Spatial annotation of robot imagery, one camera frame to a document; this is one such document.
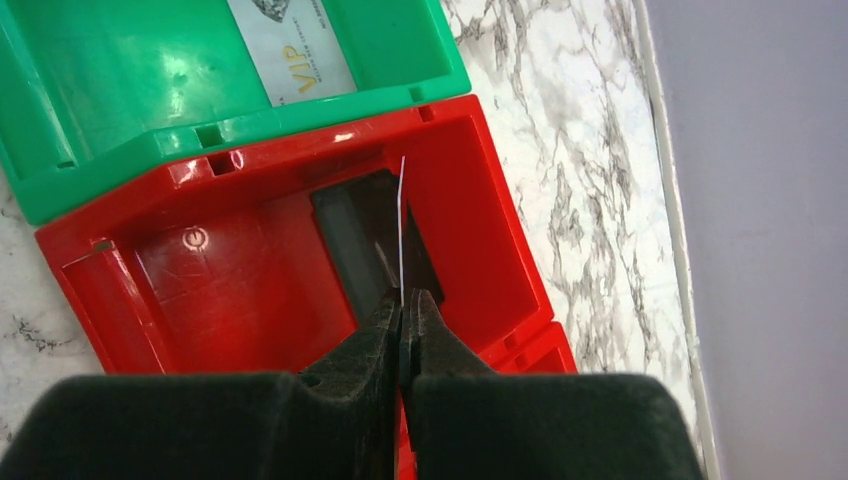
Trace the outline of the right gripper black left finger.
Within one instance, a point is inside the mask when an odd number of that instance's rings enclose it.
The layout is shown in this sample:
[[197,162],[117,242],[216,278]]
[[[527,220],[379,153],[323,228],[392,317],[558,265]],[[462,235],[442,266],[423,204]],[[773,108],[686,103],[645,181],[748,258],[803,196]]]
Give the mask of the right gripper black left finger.
[[5,479],[393,479],[400,294],[304,370],[78,376],[34,405]]

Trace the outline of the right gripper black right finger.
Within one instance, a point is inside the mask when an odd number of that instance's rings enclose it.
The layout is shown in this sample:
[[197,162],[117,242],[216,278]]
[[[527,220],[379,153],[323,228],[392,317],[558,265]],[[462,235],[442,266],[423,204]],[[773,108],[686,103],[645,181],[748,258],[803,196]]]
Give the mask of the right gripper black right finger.
[[400,390],[421,479],[700,479],[677,402],[636,374],[499,374],[406,295]]

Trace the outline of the red double plastic bin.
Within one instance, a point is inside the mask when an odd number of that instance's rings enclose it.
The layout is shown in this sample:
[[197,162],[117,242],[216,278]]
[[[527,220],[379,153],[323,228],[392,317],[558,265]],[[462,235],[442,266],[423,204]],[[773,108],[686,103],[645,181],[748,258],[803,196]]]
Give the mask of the red double plastic bin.
[[[448,328],[499,374],[575,374],[477,97],[159,166],[36,240],[108,375],[297,373],[360,325],[313,192],[406,156]],[[397,363],[397,475],[416,473]]]

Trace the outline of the green plastic bin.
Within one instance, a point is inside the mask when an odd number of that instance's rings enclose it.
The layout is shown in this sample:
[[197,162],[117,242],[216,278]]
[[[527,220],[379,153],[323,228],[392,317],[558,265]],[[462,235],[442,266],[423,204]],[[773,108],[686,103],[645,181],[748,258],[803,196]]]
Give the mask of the green plastic bin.
[[5,1],[1,166],[47,224],[165,163],[467,94],[438,1],[321,1],[353,93],[274,107],[228,1]]

